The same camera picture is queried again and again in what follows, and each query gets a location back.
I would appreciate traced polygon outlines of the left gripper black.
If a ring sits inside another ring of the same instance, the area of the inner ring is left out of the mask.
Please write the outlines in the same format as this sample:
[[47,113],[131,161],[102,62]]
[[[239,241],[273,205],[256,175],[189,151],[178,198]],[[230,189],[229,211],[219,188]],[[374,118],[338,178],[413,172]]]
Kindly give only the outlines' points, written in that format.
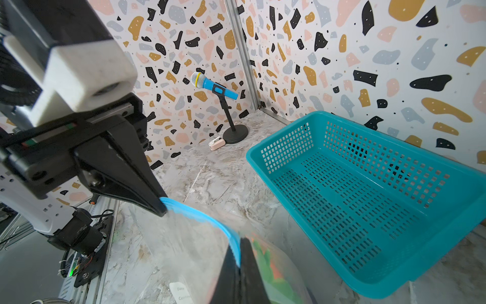
[[167,194],[146,160],[147,118],[134,94],[17,134],[1,134],[1,164],[42,200],[74,177],[92,193],[159,217]]

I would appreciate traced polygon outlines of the green toy leaf vegetable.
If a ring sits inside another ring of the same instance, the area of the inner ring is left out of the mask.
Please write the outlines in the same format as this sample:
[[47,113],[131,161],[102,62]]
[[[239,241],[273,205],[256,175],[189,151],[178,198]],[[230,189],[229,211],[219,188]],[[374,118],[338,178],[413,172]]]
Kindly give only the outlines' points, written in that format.
[[252,240],[259,273],[270,303],[304,303],[277,263],[277,254],[256,239]]

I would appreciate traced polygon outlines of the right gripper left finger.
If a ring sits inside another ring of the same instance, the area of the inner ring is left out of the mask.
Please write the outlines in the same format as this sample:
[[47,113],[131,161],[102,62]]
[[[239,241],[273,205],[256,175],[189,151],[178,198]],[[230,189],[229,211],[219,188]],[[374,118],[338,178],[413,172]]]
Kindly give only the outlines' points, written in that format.
[[210,304],[240,303],[240,270],[228,246]]

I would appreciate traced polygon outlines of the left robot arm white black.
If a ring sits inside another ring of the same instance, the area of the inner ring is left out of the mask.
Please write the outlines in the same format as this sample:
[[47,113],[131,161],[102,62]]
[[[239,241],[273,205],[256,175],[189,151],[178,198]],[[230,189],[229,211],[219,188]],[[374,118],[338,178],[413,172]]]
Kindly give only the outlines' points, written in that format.
[[93,194],[127,201],[157,216],[165,192],[145,156],[143,103],[134,94],[16,134],[1,133],[1,202],[24,216],[50,244],[83,255],[106,235],[94,216],[50,197],[74,177]]

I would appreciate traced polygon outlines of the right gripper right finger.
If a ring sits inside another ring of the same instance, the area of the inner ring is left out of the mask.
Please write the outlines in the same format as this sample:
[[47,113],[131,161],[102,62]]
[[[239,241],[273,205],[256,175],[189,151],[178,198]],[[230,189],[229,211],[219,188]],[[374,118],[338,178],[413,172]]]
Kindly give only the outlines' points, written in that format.
[[265,285],[248,238],[240,241],[240,303],[270,304]]

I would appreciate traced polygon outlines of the orange toy carrot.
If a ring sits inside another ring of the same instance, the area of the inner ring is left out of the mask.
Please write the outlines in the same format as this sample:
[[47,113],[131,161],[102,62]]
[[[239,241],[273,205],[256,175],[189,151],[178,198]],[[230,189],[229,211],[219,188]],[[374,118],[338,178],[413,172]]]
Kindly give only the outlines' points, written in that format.
[[271,272],[269,283],[277,289],[282,289],[283,283],[286,281],[281,271],[278,269],[278,267],[276,266],[276,264],[272,259],[270,260],[269,266]]

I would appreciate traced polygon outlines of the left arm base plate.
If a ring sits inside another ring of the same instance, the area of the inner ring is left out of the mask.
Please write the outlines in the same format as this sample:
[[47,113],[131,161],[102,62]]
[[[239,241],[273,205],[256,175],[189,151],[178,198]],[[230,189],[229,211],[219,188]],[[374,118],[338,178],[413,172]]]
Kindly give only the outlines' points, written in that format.
[[80,233],[75,236],[73,245],[65,250],[59,262],[59,274],[74,278],[74,286],[78,288],[103,272],[114,210],[107,209],[102,214],[90,216],[77,212],[74,219],[80,223]]

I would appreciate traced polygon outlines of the clear zip top bag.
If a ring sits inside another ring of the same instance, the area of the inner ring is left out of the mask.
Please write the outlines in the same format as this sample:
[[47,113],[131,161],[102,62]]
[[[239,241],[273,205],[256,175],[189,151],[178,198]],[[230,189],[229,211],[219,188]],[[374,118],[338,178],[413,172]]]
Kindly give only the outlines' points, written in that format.
[[248,220],[211,206],[185,206],[168,198],[162,202],[168,209],[162,217],[134,206],[129,210],[177,303],[210,303],[228,246],[240,270],[242,238],[275,250],[283,275],[304,303],[314,303],[295,264]]

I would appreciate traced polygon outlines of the teal plastic basket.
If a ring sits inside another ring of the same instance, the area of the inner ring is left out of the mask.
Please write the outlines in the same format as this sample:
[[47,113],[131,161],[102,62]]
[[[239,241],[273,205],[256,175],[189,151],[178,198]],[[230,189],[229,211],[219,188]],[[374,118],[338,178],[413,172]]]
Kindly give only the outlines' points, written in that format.
[[382,299],[485,219],[485,174],[327,113],[308,114],[246,158],[355,292]]

